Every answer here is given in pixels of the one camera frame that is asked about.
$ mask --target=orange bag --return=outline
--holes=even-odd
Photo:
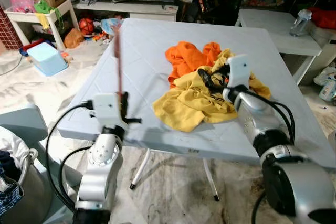
[[[67,48],[75,48],[77,47],[82,41],[84,41],[84,36],[83,34],[77,30],[77,29],[72,29],[68,35],[64,39],[64,45]]]
[[[165,52],[166,59],[173,64],[173,71],[168,77],[170,87],[175,87],[173,84],[175,79],[196,71],[199,66],[212,67],[220,52],[220,45],[215,42],[206,44],[203,47],[203,52],[200,52],[192,43],[185,41],[170,47]]]

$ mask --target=red ball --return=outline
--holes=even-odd
[[[82,18],[79,23],[79,29],[83,35],[92,34],[95,30],[93,25],[93,20],[89,18]]]

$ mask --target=tv stand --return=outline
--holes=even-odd
[[[88,4],[87,2],[78,2],[73,4],[74,9],[84,10],[106,10],[111,12],[128,12],[130,18],[144,18],[176,21],[176,9],[168,10],[165,8],[170,3],[151,3],[140,1],[112,1],[112,0],[97,0],[95,3]]]

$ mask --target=pink bag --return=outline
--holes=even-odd
[[[13,11],[20,13],[35,13],[34,0],[10,0]]]

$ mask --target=green bag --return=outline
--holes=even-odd
[[[58,20],[60,29],[64,29],[63,18],[59,10],[55,7],[51,7],[46,0],[39,0],[34,4],[34,8],[38,13],[49,14],[51,10],[55,10],[55,14]]]

